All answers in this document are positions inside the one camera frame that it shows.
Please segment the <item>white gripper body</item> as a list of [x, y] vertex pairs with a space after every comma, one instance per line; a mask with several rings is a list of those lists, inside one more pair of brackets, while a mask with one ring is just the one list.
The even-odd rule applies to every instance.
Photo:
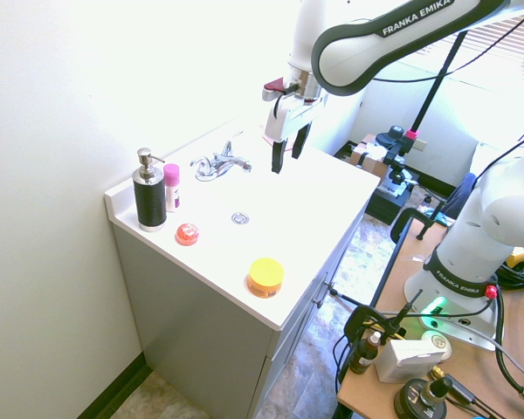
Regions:
[[282, 142], [300, 131], [321, 115], [326, 96], [307, 101], [290, 95], [282, 97], [277, 110], [272, 108], [265, 125], [265, 138], [270, 142]]

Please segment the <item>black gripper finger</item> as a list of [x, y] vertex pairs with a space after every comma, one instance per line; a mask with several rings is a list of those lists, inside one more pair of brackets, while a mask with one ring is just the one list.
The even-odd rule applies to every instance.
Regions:
[[298, 159], [300, 157], [300, 154], [302, 152], [302, 149], [304, 148], [306, 139], [309, 135], [310, 128], [311, 128], [311, 123], [308, 123], [297, 132], [295, 141], [293, 143], [292, 158]]
[[283, 167], [286, 141], [275, 141], [272, 144], [272, 172], [279, 174]]

